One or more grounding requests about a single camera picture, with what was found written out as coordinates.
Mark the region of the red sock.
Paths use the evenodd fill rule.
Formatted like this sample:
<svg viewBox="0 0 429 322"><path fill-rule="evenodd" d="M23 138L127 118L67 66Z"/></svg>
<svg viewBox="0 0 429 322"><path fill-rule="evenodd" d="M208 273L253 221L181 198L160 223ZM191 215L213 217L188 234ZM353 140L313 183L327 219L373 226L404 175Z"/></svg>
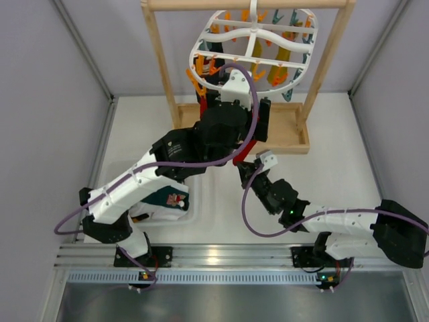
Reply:
<svg viewBox="0 0 429 322"><path fill-rule="evenodd" d="M207 103L207 97L206 97L206 95L199 96L197 98L197 101L198 101L198 104L199 104L200 118L202 118L202 116L204 115L204 112L208 108L208 103Z"/></svg>
<svg viewBox="0 0 429 322"><path fill-rule="evenodd" d="M245 146L245 148L233 158L233 165L238 166L239 163L242 163L245 160L245 158L248 156L248 154L252 151L256 143L257 143L257 140L251 140Z"/></svg>

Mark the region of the white clip hanger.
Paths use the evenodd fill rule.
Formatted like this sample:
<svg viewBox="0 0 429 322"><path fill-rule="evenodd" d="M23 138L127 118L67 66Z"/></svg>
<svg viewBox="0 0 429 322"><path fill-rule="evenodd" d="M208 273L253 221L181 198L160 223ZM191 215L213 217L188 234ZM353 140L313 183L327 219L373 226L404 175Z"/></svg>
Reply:
<svg viewBox="0 0 429 322"><path fill-rule="evenodd" d="M216 11L201 31L188 59L186 74L198 96L217 90L219 70L226 63L241 64L258 93L279 93L291 101L294 88L306 74L318 34L318 19L309 9L256 8L240 12Z"/></svg>

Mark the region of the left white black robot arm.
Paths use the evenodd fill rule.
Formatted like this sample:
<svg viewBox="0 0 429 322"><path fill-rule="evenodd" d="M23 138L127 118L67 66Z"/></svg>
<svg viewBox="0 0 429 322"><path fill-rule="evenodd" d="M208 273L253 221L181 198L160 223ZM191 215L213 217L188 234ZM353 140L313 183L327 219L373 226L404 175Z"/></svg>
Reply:
<svg viewBox="0 0 429 322"><path fill-rule="evenodd" d="M146 215L186 214L190 205L191 176L212 166L224 166L265 142L271 101L260 99L252 107L240 100L216 100L192 127L173 129L161 137L129 170L105 186L82 189L81 205L88 211L82 220L85 235L102 244L115 244L133 259L145 260L151 245L134 222L135 210Z"/></svg>

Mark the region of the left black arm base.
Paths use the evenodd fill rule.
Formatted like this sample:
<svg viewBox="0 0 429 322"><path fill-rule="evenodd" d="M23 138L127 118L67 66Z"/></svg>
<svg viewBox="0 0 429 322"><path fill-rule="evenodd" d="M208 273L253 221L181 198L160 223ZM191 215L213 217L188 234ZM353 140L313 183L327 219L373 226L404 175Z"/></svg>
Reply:
<svg viewBox="0 0 429 322"><path fill-rule="evenodd" d="M173 247L154 246L146 255L135 258L135 261L146 268L170 268L173 259ZM117 268L137 267L127 256L119 249L116 249L113 266Z"/></svg>

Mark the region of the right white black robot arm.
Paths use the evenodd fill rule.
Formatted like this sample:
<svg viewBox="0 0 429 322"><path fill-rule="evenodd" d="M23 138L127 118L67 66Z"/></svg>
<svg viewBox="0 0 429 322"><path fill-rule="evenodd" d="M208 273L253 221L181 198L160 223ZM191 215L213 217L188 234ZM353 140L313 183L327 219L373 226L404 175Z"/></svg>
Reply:
<svg viewBox="0 0 429 322"><path fill-rule="evenodd" d="M420 269L426 257L428 224L396 201L373 209L335 209L299 199L284 179L272 182L262 164L237 164L242 187L253 191L270 215L278 215L281 234L316 234L312 252L319 259L387 258Z"/></svg>

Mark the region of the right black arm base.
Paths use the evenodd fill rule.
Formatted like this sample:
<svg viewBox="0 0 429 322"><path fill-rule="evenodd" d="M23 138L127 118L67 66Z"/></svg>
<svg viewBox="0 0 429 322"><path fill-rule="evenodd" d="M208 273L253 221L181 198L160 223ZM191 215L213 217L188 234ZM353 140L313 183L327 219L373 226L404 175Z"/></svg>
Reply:
<svg viewBox="0 0 429 322"><path fill-rule="evenodd" d="M295 268L347 268L351 264L350 258L335 260L326 252L315 251L312 246L296 246L290 250Z"/></svg>

